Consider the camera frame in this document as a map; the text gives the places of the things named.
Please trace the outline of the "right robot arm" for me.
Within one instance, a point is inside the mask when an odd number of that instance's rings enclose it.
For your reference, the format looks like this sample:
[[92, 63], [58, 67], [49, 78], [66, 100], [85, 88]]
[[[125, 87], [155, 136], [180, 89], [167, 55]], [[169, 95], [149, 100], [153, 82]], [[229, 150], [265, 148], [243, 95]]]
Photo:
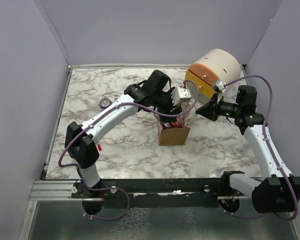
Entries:
[[213, 122], [220, 116], [233, 118], [259, 165], [261, 181], [248, 177], [242, 171], [225, 171], [219, 189], [226, 196], [239, 191], [249, 197], [260, 214], [297, 214], [300, 177], [294, 176], [284, 164], [272, 142], [264, 116], [256, 112], [256, 100], [256, 88], [241, 85], [235, 103], [226, 102], [215, 93], [207, 104], [196, 110], [198, 115]]

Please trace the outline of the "brown canvas tote bag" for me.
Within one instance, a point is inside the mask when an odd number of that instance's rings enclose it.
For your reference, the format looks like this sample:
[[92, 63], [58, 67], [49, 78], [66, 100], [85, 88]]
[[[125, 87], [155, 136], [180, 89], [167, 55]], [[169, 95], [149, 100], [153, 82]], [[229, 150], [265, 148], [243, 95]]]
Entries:
[[159, 146], [184, 146], [189, 136], [191, 128], [187, 124], [193, 121], [196, 117], [196, 110], [198, 107], [195, 105], [194, 108], [186, 113], [184, 116], [185, 126], [183, 128], [166, 128], [164, 123], [160, 121], [160, 116], [153, 114], [157, 120], [158, 130], [158, 145]]

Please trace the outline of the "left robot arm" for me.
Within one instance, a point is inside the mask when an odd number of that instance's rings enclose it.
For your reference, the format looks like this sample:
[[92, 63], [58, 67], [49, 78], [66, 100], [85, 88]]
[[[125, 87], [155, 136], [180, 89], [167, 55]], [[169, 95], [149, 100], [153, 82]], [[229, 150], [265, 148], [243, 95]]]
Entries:
[[164, 123], [175, 122], [181, 113], [181, 95], [187, 93], [181, 87], [164, 91], [171, 79], [162, 71], [154, 70], [147, 80], [129, 85], [123, 94], [109, 107], [94, 118], [81, 124], [68, 125], [65, 149], [77, 164], [80, 177], [84, 180], [83, 191], [87, 196], [96, 197], [101, 190], [101, 180], [96, 167], [100, 154], [97, 144], [115, 126], [139, 112], [143, 106], [154, 107], [161, 113]]

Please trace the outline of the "red cola can front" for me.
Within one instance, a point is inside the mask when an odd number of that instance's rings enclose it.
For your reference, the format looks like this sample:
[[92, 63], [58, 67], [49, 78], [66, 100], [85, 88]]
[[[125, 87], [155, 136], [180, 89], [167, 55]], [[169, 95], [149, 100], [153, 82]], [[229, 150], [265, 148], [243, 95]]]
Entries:
[[184, 128], [185, 127], [185, 117], [178, 116], [175, 122], [167, 122], [163, 124], [166, 128]]

